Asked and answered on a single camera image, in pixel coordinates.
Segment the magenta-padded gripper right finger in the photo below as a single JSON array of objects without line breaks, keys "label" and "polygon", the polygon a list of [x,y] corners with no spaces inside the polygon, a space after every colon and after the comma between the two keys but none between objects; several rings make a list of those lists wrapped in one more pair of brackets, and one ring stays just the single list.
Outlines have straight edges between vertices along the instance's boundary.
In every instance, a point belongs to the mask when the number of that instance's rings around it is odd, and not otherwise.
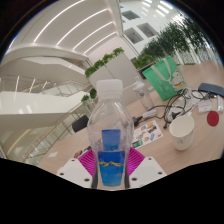
[{"label": "magenta-padded gripper right finger", "polygon": [[130,149],[125,178],[127,188],[140,188],[165,176],[165,171],[153,157],[145,157],[136,149]]}]

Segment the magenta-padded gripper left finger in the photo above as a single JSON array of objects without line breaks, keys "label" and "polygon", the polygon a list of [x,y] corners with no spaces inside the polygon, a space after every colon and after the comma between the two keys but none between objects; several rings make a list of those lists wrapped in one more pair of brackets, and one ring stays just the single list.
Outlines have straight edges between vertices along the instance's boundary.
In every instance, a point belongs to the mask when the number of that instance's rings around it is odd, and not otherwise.
[{"label": "magenta-padded gripper left finger", "polygon": [[57,176],[84,188],[97,188],[97,173],[92,150],[85,151],[78,158],[69,159],[57,171]]}]

